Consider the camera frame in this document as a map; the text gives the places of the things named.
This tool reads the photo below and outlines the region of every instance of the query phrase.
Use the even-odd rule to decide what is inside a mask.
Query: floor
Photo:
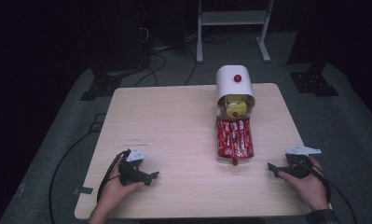
[[[124,77],[120,87],[134,87],[135,84],[138,84],[137,87],[215,84],[215,72],[221,66],[246,66],[253,83],[275,83],[279,86],[304,144],[323,151],[317,159],[327,177],[351,203],[359,223],[372,223],[372,114],[346,77],[330,64],[325,67],[323,76],[336,89],[338,96],[317,97],[312,93],[299,93],[289,73],[305,71],[309,64],[286,64],[296,34],[267,35],[270,63],[262,60],[255,41],[257,35],[225,35],[228,41],[204,44],[203,63],[195,63],[196,44],[192,41],[186,46],[189,51],[169,49],[157,53],[159,56],[150,58],[152,70],[158,70],[166,61],[156,72],[157,78],[148,76],[138,83],[150,73],[145,69]],[[106,113],[111,100],[110,97],[97,97],[94,101],[80,101],[92,80],[93,74],[89,69],[80,74],[1,223],[49,223],[50,199],[55,223],[85,223],[85,220],[75,218],[74,210],[78,191],[83,186],[99,138],[99,133],[88,132],[95,116]],[[332,205],[341,223],[352,223],[348,207],[335,190]],[[304,217],[262,219],[267,224],[306,223]],[[227,223],[254,223],[247,218],[243,221],[236,218],[225,220]],[[206,222],[208,220],[191,220],[191,223]],[[140,223],[140,220],[110,220],[109,223]]]

